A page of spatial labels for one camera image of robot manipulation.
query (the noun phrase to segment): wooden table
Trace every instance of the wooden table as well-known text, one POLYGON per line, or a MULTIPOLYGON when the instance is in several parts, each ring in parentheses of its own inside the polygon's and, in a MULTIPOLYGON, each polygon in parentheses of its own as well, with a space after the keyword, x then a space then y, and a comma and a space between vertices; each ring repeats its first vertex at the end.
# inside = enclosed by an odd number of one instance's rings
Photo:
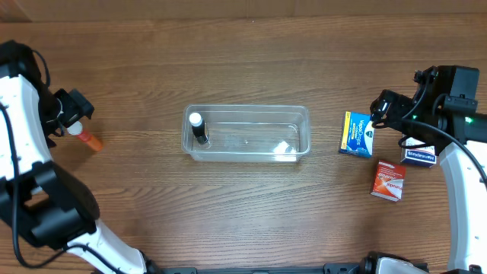
MULTIPOLYGON (((436 273, 450 249, 441 169, 407 167, 402 202, 371 196, 377 161, 399 161, 400 134, 377 130, 372 159, 341 155, 342 116, 367 113, 384 88, 413 95, 415 69, 486 72, 486 30, 483 14, 0 24, 3 40, 44 55, 53 91, 77 88, 96 107, 84 124, 104 150, 68 136, 51 152, 159 266, 322 266, 380 250, 436 273), (298 164, 193 161, 180 130, 184 107, 200 103, 307 106, 311 153, 298 164)), ((477 97, 487 113, 485 75, 477 97)), ((22 247, 31 262, 53 253, 22 247)), ((6 225, 0 254, 0 273, 31 273, 6 225)), ((91 269, 66 255, 35 273, 91 269)))

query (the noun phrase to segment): orange bottle with white cap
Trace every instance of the orange bottle with white cap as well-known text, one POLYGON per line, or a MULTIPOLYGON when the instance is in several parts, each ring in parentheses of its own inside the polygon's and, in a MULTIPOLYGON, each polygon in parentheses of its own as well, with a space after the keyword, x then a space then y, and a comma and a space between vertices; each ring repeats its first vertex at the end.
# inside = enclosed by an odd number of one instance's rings
POLYGON ((83 129, 83 125, 79 121, 68 127, 68 132, 71 135, 76 135, 78 139, 80 139, 83 143, 88 145, 96 152, 99 152, 103 148, 100 140, 98 140, 95 136, 89 133, 89 131, 87 131, 86 129, 83 129))

